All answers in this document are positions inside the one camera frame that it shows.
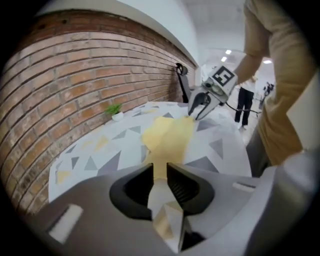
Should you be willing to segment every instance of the green leaves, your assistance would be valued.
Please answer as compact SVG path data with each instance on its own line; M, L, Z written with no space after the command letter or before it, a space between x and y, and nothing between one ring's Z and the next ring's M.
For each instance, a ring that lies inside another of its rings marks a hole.
M108 106L104 112L113 116L121 111L121 107L122 104L113 104Z

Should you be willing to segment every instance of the brick wall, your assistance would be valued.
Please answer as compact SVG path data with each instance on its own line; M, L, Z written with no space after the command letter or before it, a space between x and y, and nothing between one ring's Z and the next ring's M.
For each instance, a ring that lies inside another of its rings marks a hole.
M195 66L154 31L107 13L64 11L35 20L0 83L1 181L15 209L48 202L49 170L70 144L107 122L110 104L181 101L175 63Z

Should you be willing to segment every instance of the white shirt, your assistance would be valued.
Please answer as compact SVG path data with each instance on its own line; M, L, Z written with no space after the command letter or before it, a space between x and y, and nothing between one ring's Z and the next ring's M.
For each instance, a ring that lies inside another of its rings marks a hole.
M242 88L254 93L256 91L256 82L253 82L250 78L242 84Z

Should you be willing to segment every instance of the black pants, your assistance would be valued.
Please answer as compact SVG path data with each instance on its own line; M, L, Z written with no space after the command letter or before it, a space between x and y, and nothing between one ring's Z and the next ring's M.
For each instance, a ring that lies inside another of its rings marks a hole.
M245 110L251 109L252 106L252 100L254 98L254 93L252 91L243 89L242 87L239 90L239 96L238 96L238 107L237 109L242 110L243 108ZM242 111L235 112L234 121L237 123L240 122L240 116ZM242 117L242 125L247 126L248 125L248 118L249 118L250 111L244 111L243 117Z

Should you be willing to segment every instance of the table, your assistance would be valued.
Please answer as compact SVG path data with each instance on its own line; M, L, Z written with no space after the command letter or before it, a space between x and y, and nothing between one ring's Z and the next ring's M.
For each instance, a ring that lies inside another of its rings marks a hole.
M148 152L141 135L154 119L187 115L185 103L150 101L126 112L122 121L111 120L81 137L50 168L49 202L85 179L141 164ZM212 172L251 176L241 134L233 117L220 107L196 122L183 163Z

